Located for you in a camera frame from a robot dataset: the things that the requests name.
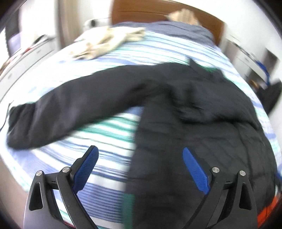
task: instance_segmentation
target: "window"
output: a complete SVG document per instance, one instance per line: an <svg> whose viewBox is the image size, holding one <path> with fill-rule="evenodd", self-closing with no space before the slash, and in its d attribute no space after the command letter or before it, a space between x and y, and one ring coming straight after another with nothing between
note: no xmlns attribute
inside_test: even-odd
<svg viewBox="0 0 282 229"><path fill-rule="evenodd" d="M6 33L5 28L0 33L0 68L9 59L9 53L6 43Z"/></svg>
<svg viewBox="0 0 282 229"><path fill-rule="evenodd" d="M11 15L5 27L6 43L9 56L11 57L21 48L21 37L19 30L19 11Z"/></svg>

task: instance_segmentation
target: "green fabric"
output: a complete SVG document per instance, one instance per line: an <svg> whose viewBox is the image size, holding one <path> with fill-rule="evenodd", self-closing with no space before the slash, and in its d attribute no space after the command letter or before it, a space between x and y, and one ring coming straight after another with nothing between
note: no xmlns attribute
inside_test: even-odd
<svg viewBox="0 0 282 229"><path fill-rule="evenodd" d="M217 68L210 68L210 67L204 67L202 65L199 65L201 66L202 68L206 69L208 72L214 72Z"/></svg>
<svg viewBox="0 0 282 229"><path fill-rule="evenodd" d="M99 229L108 229L106 227L97 226Z"/></svg>
<svg viewBox="0 0 282 229"><path fill-rule="evenodd" d="M133 227L133 205L135 196L133 194L124 194L124 201L122 205L123 223L125 229L132 229Z"/></svg>

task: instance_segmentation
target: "wooden headboard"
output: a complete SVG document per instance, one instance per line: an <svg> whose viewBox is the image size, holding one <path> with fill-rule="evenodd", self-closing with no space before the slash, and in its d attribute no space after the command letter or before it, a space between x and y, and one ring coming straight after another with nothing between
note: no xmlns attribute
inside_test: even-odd
<svg viewBox="0 0 282 229"><path fill-rule="evenodd" d="M214 43L219 45L224 30L223 21L195 7L169 0L114 0L112 24L124 21L166 21L166 15L183 8L194 12L202 26L212 32Z"/></svg>

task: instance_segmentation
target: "black jacket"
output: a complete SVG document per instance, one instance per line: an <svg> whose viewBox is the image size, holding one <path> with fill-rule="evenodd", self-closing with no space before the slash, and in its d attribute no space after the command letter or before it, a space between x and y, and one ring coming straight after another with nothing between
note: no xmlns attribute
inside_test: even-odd
<svg viewBox="0 0 282 229"><path fill-rule="evenodd" d="M276 161L250 99L219 70L121 66L69 81L10 110L10 147L40 147L84 124L143 105L126 193L134 228L182 228L204 194L182 158L187 147L210 167L244 170L258 212L275 192Z"/></svg>

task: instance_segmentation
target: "drawer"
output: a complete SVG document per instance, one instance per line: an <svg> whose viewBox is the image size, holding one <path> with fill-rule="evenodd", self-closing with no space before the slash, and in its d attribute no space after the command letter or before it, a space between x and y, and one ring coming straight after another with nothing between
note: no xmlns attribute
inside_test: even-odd
<svg viewBox="0 0 282 229"><path fill-rule="evenodd" d="M50 44L50 42L46 42L26 53L21 60L21 69L23 70L22 74L27 71L30 67L32 67L36 62L38 62L40 59L50 53L53 49L54 48Z"/></svg>
<svg viewBox="0 0 282 229"><path fill-rule="evenodd" d="M239 70L236 68L236 65L240 65L239 68L242 68L242 66L245 64L248 66L248 68L252 69L261 79L263 79L265 82L267 80L265 72L247 55L245 55L243 52L239 51L237 56L237 60L234 62L235 69L239 72ZM249 75L250 71L245 71L247 67L243 67L244 70L241 70L241 72L245 72L245 75Z"/></svg>
<svg viewBox="0 0 282 229"><path fill-rule="evenodd" d="M4 97L4 95L7 93L7 91L10 89L10 87L14 83L14 79L20 77L16 74L14 69L10 69L9 72L7 72L2 80L0 81L0 101Z"/></svg>

